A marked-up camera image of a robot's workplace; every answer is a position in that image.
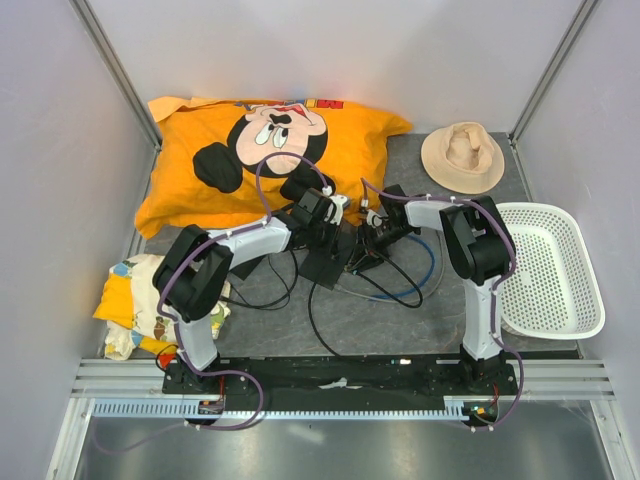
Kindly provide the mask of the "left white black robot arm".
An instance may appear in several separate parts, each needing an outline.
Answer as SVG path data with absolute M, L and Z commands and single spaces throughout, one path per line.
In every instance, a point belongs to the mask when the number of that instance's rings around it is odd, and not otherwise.
M 152 277 L 159 294 L 157 313 L 170 320 L 186 366 L 185 382 L 198 393 L 216 388 L 220 355 L 210 332 L 209 315 L 219 301 L 229 272 L 262 257 L 306 249 L 299 273 L 331 289 L 351 256 L 353 243 L 344 210 L 350 199 L 307 190 L 288 210 L 231 230 L 182 229 Z

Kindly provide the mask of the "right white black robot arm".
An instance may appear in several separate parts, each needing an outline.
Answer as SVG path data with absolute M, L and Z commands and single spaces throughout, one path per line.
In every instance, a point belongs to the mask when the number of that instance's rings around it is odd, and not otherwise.
M 518 384 L 507 355 L 517 353 L 502 340 L 498 299 L 502 284 L 515 273 L 516 247 L 496 204 L 488 196 L 406 196 L 363 182 L 359 211 L 374 225 L 369 194 L 386 202 L 392 228 L 428 228 L 443 234 L 453 270 L 463 281 L 465 333 L 457 364 L 458 381 L 467 392 L 515 393 Z

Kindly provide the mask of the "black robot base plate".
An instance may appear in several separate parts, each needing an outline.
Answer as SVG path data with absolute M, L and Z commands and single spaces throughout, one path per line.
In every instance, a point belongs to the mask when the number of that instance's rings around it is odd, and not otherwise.
M 493 400 L 515 393 L 469 391 L 458 356 L 295 356 L 221 359 L 221 374 L 200 381 L 181 360 L 166 367 L 162 391 L 187 396 L 221 394 L 225 403 L 254 410 L 280 407 L 438 408 L 447 396 Z

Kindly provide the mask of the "black network switch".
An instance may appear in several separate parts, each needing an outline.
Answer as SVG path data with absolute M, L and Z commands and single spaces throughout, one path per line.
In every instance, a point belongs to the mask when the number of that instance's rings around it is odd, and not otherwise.
M 355 235 L 341 233 L 331 243 L 309 248 L 300 266 L 300 275 L 326 289 L 333 290 L 349 262 L 355 246 Z

